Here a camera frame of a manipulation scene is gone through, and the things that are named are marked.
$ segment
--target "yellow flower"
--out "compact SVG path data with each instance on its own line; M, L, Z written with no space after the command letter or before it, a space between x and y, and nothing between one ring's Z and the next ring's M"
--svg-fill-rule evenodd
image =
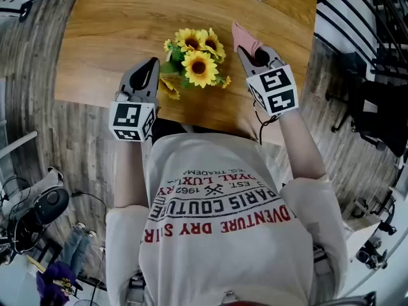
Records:
M161 75L159 80L159 91L167 94L170 99L180 99L180 93L178 92L178 90L176 90L173 84L164 79Z
M217 58L220 58L222 62L224 61L226 56L224 45L220 43L218 36L215 34L212 28L210 28L209 33L205 29L200 32L200 46L202 50L208 50L212 54L216 55Z
M199 31L195 29L181 29L176 33L177 45L181 47L182 52L188 50L199 50L200 49L200 35Z
M227 78L225 78L225 83L223 83L222 85L222 88L225 89L230 83L231 83L231 77L227 76Z
M164 43L164 51L169 52L170 49L168 48L168 45L171 44L171 39L168 39L167 41L165 41Z
M201 51L190 51L184 57L182 65L186 67L186 77L190 78L190 83L204 88L211 81L215 80L218 74L217 64L211 59L211 55Z

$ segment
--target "pink cloth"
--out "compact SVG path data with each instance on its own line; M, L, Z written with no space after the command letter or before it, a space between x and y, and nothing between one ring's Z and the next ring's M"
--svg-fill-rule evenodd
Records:
M240 45L251 55L255 56L255 51L262 47L262 42L258 41L251 34L249 34L243 27L237 22L232 23L232 36L234 37L234 51L237 52L237 48Z

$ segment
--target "blue jeans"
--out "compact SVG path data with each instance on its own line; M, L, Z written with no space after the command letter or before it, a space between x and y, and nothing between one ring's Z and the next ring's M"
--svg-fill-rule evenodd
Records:
M85 252L90 242L90 237L82 229L78 226L73 226L58 257L58 260L67 264L77 277L79 272L81 272L85 260Z

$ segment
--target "flower bouquet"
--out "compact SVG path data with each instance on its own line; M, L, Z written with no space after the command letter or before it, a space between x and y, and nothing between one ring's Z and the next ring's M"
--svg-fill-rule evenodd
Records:
M159 89L172 99L180 99L179 91L165 79L163 74L177 74L180 86L221 85L225 89L230 83L230 76L220 76L218 65L225 60L224 45L210 28L209 31L181 29L175 35L175 40L167 40L164 50L169 53L168 60L160 66Z

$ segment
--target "wood plank flooring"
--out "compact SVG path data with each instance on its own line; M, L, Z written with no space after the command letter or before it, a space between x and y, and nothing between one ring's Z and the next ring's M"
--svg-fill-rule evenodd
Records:
M113 147L108 131L108 110L77 103L55 101L55 71L62 34L75 0L37 0L28 19L19 24L11 19L0 25L0 78L6 77L6 118L12 142L32 130L38 139L13 154L15 171L31 183L40 180L48 165L65 174L70 192L95 194L112 206ZM342 83L331 51L314 40L303 89L302 113L324 157L344 216L357 197L384 199L396 171L390 151L379 152L346 124L338 133L330 131L346 110L339 102L327 102L327 88ZM267 146L275 155L278 177L291 178L285 148ZM102 204L88 196L71 201L69 209L48 229L48 235L63 243L70 227L83 221L96 230L94 245L105 244ZM98 273L100 259L89 249L86 275L104 279Z

